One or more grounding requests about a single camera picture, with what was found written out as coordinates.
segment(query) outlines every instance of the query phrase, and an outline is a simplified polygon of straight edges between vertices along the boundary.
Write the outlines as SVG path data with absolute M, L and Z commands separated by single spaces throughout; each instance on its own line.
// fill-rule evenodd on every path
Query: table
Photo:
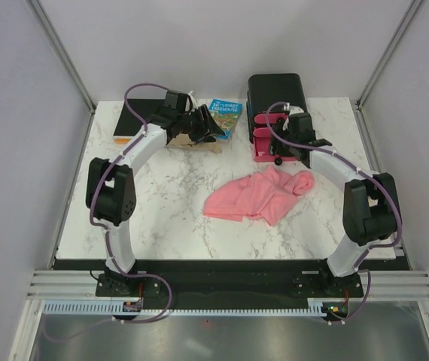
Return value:
M 227 99 L 241 102 L 244 99 Z M 368 161 L 347 98 L 307 99 L 319 138 L 368 169 Z M 85 205 L 87 171 L 92 158 L 109 158 L 123 146 L 112 138 L 123 102 L 99 102 L 68 205 L 57 259 L 105 259 L 102 230 L 89 223 Z M 164 148 L 135 176 L 137 205 L 130 220 L 132 249 L 139 259 L 323 259 L 344 234 L 342 193 L 314 173 L 315 187 L 273 227 L 263 220 L 241 223 L 202 215 L 205 200 L 226 182 L 269 163 L 253 162 L 248 123 L 242 116 L 220 154 Z M 306 169 L 300 162 L 279 167 L 291 174 Z M 393 259 L 391 248 L 372 250 L 370 259 Z

